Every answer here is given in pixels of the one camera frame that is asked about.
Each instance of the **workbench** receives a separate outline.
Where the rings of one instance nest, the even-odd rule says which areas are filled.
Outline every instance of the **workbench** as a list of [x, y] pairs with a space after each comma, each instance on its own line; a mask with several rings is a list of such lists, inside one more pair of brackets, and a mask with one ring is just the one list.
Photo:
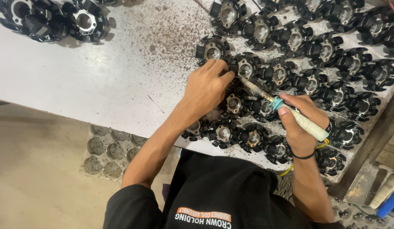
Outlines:
[[[101, 6], [110, 28], [108, 36], [98, 45], [77, 42], [68, 37], [56, 44], [41, 44], [13, 34], [0, 25], [0, 100], [45, 112], [111, 127], [142, 137], [150, 137], [165, 121], [184, 94], [188, 75], [197, 67], [194, 47], [200, 39], [213, 34], [210, 27], [212, 0], [118, 0], [118, 4]], [[259, 11], [251, 0], [246, 3], [248, 13]], [[275, 14], [278, 29], [296, 20], [292, 6]], [[367, 5], [363, 11], [372, 8]], [[310, 22], [314, 34], [330, 31], [325, 20]], [[356, 31], [340, 34], [343, 49], [360, 47]], [[231, 54], [251, 51], [240, 36], [226, 38]], [[367, 47], [374, 59], [383, 58], [383, 46]], [[280, 56], [276, 49], [255, 52], [265, 62]], [[307, 58], [293, 60], [294, 70], [311, 68]], [[331, 68], [324, 70], [329, 81], [336, 79]], [[351, 83], [362, 91], [362, 83]], [[367, 136], [381, 111], [390, 100], [394, 85], [378, 92], [382, 105], [371, 121], [361, 123]], [[337, 121], [345, 112], [330, 113]], [[218, 118], [213, 111], [208, 118]], [[239, 120], [243, 125], [256, 122], [251, 116]], [[271, 136], [286, 134], [278, 122], [265, 123]], [[360, 145], [346, 151], [347, 164]], [[196, 142], [179, 138], [175, 146], [209, 155], [232, 156], [252, 161], [263, 168], [282, 171], [291, 164], [270, 163], [263, 152], [248, 154], [238, 145], [220, 149], [207, 138]], [[329, 177], [337, 182], [342, 174]]]

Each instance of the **yellow cable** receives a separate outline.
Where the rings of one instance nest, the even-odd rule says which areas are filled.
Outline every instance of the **yellow cable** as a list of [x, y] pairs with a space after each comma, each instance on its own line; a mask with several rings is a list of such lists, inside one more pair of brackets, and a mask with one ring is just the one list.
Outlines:
[[280, 176], [286, 175], [287, 172], [289, 172], [291, 169], [293, 169], [293, 164], [292, 164], [292, 166], [291, 166], [288, 170], [286, 170], [284, 173], [279, 174], [279, 175], [280, 175]]
[[[325, 138], [325, 139], [324, 139], [324, 143], [323, 143], [322, 145], [318, 145], [315, 149], [325, 147], [325, 146], [326, 146], [327, 144], [329, 144], [329, 143], [330, 143], [330, 141], [329, 141], [327, 138]], [[279, 175], [280, 175], [280, 176], [284, 176], [284, 175], [286, 175], [291, 169], [293, 169], [293, 164], [292, 164], [292, 166], [291, 166], [288, 170], [286, 170], [284, 173], [279, 174]]]

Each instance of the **fingernail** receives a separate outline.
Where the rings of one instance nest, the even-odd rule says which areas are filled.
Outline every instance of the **fingernail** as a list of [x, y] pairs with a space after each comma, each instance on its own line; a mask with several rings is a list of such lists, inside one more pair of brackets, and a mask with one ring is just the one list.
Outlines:
[[281, 107], [278, 109], [278, 113], [279, 115], [284, 115], [287, 112], [287, 108], [286, 107]]

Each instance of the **blue grip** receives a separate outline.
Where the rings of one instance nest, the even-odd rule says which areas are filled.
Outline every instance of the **blue grip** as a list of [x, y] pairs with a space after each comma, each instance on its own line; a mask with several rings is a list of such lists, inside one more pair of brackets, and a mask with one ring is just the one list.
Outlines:
[[272, 108], [272, 110], [277, 110], [283, 105], [283, 99], [279, 98], [279, 96], [276, 96], [274, 98], [274, 101], [269, 104], [269, 106]]
[[377, 216], [384, 218], [391, 212], [394, 208], [394, 192], [389, 196], [389, 198], [381, 205], [377, 211]]

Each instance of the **black wristband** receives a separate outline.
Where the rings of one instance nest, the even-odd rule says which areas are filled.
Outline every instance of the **black wristband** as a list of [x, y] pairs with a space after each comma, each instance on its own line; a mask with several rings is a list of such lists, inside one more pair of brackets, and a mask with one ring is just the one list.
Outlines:
[[293, 154], [293, 156], [296, 157], [297, 159], [306, 160], [306, 159], [309, 159], [309, 158], [313, 157], [315, 153], [314, 153], [314, 151], [313, 151], [313, 153], [312, 153], [311, 155], [308, 155], [308, 156], [296, 156], [293, 152], [292, 152], [292, 154]]

